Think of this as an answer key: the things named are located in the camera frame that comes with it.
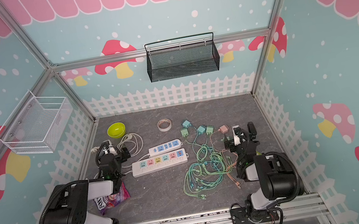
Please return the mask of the black mesh wall basket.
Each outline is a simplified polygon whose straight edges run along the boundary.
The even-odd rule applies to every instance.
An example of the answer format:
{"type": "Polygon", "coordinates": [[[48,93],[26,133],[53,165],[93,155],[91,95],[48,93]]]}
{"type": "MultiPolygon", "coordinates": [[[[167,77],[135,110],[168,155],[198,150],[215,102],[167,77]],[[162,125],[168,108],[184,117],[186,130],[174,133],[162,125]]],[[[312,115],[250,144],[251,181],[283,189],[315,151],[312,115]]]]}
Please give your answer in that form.
{"type": "Polygon", "coordinates": [[[201,33],[144,45],[151,82],[211,73],[220,68],[214,33],[201,33]]]}

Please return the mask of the purple candy bag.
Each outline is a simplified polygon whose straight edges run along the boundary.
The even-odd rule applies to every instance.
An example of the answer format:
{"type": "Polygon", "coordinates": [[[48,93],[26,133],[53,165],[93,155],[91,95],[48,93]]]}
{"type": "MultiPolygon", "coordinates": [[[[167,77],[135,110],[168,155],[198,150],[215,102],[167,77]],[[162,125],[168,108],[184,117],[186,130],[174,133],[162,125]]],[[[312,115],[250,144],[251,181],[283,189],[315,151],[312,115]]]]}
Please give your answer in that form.
{"type": "Polygon", "coordinates": [[[105,197],[99,197],[94,199],[93,201],[96,204],[100,214],[103,216],[107,213],[108,210],[110,210],[111,208],[115,208],[120,203],[123,203],[130,197],[131,196],[126,189],[125,184],[122,183],[118,193],[105,197]]]}

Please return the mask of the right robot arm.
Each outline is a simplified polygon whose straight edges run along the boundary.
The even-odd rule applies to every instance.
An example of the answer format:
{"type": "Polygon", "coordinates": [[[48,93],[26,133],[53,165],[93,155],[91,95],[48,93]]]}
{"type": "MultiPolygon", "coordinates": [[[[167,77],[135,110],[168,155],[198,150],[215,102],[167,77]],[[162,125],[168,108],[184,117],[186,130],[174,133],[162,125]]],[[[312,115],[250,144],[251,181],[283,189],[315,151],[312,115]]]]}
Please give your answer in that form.
{"type": "Polygon", "coordinates": [[[237,155],[237,178],[245,182],[259,182],[260,188],[248,195],[245,206],[232,205],[233,224],[258,224],[276,221],[280,214],[276,208],[305,192],[305,186],[293,162],[285,153],[270,151],[257,153],[260,142],[252,122],[248,129],[232,127],[233,139],[225,139],[225,148],[237,155]]]}

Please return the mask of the pink charger plug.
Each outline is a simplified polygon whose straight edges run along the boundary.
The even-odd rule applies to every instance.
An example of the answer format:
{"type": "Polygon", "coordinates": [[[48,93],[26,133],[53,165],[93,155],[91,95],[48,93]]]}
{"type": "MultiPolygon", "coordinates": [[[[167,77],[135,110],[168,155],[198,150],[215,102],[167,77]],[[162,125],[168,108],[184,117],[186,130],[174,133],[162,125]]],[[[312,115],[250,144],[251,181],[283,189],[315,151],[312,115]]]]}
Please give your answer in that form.
{"type": "Polygon", "coordinates": [[[223,125],[219,128],[219,131],[223,134],[226,134],[228,132],[229,128],[226,125],[223,125]]]}

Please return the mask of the white mesh wall basket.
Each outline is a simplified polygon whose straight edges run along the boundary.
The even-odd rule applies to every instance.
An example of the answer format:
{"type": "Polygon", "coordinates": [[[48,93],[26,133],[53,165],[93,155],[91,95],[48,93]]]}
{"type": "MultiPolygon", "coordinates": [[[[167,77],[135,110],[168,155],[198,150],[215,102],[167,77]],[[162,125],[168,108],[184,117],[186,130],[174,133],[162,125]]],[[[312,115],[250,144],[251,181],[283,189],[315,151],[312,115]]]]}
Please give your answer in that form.
{"type": "Polygon", "coordinates": [[[15,154],[51,154],[73,112],[67,97],[26,94],[26,101],[0,128],[0,142],[15,154]]]}

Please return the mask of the roll of tape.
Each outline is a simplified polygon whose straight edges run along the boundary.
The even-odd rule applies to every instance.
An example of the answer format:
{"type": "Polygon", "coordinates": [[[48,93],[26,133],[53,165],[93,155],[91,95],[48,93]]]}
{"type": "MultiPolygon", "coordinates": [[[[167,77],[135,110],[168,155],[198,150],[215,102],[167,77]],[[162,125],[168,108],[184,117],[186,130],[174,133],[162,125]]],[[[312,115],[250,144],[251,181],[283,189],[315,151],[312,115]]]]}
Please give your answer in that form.
{"type": "Polygon", "coordinates": [[[157,128],[161,132],[167,132],[172,128],[172,121],[170,119],[161,119],[157,123],[157,128]]]}

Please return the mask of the green charger plug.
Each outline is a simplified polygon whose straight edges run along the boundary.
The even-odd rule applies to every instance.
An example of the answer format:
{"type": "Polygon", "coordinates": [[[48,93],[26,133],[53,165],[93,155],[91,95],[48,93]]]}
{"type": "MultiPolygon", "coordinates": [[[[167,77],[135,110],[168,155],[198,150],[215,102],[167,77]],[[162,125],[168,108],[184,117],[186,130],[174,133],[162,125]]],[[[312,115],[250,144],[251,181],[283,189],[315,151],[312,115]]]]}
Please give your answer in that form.
{"type": "Polygon", "coordinates": [[[214,127],[213,126],[207,126],[206,127],[206,134],[212,135],[214,133],[214,127]]]}
{"type": "Polygon", "coordinates": [[[181,133],[181,135],[182,135],[184,138],[186,138],[186,137],[189,136],[189,132],[188,132],[188,129],[187,129],[187,128],[182,128],[182,129],[180,130],[180,133],[181,133]]]}

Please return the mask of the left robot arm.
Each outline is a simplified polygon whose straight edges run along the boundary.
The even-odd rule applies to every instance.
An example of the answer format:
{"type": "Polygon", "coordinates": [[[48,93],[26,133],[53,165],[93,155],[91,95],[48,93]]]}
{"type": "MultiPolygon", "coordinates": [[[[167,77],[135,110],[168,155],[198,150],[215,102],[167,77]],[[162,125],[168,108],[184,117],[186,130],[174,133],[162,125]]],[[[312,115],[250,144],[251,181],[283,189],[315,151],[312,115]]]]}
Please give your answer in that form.
{"type": "Polygon", "coordinates": [[[97,149],[94,179],[57,185],[43,209],[39,224],[120,224],[105,212],[129,198],[122,164],[131,154],[124,145],[104,141],[97,149]]]}

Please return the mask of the large white power strip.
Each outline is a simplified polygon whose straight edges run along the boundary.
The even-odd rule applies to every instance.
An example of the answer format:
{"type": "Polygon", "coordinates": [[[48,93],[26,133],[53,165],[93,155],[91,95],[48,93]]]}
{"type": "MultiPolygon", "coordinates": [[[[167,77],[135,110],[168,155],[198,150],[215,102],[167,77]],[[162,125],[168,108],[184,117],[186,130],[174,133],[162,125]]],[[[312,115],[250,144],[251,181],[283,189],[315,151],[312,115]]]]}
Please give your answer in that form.
{"type": "Polygon", "coordinates": [[[169,153],[151,157],[132,164],[133,177],[146,176],[154,172],[162,171],[173,166],[184,164],[188,161],[185,149],[171,151],[169,153]]]}

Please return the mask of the green plastic bowl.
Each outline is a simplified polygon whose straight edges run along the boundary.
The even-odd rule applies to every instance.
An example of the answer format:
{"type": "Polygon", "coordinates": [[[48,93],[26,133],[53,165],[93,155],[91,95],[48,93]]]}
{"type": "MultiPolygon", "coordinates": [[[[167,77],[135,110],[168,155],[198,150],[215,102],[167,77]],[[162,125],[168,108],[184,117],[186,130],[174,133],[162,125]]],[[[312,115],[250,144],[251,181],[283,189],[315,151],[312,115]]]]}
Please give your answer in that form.
{"type": "Polygon", "coordinates": [[[125,124],[123,124],[122,122],[112,124],[107,130],[108,136],[112,139],[120,139],[125,135],[125,133],[126,127],[125,124]]]}

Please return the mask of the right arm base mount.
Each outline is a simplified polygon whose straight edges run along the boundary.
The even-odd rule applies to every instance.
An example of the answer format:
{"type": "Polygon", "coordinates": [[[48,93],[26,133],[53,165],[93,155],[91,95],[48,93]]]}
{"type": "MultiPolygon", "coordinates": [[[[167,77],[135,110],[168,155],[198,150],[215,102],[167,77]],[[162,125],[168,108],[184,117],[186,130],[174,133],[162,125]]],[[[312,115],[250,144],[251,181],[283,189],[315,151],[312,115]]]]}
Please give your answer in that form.
{"type": "Polygon", "coordinates": [[[267,210],[250,210],[247,207],[233,207],[229,211],[232,224],[261,224],[279,221],[278,213],[267,210]]]}

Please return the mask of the teal charger plug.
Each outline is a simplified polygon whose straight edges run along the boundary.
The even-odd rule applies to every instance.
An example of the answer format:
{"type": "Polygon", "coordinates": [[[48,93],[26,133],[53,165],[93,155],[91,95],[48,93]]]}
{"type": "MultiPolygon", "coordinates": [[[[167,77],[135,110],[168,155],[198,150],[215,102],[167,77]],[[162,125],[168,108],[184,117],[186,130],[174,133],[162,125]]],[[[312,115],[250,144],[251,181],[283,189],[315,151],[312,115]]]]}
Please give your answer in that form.
{"type": "Polygon", "coordinates": [[[198,132],[198,134],[204,134],[206,132],[206,127],[205,126],[199,126],[197,128],[197,132],[198,132]]]}
{"type": "Polygon", "coordinates": [[[185,120],[182,125],[183,125],[183,127],[188,128],[191,126],[191,123],[189,121],[185,120]]]}

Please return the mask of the small white power strip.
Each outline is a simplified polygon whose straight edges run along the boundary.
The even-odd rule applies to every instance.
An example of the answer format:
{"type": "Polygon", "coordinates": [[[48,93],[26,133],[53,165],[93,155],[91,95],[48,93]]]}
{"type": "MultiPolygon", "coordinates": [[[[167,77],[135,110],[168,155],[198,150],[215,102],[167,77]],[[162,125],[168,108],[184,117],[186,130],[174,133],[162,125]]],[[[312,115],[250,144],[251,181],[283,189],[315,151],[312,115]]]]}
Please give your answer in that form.
{"type": "Polygon", "coordinates": [[[154,146],[152,148],[149,149],[149,157],[156,157],[159,155],[163,155],[166,154],[168,152],[177,150],[177,149],[181,149],[182,148],[183,143],[179,140],[179,139],[175,139],[175,140],[171,140],[168,142],[165,142],[163,144],[154,146]]]}

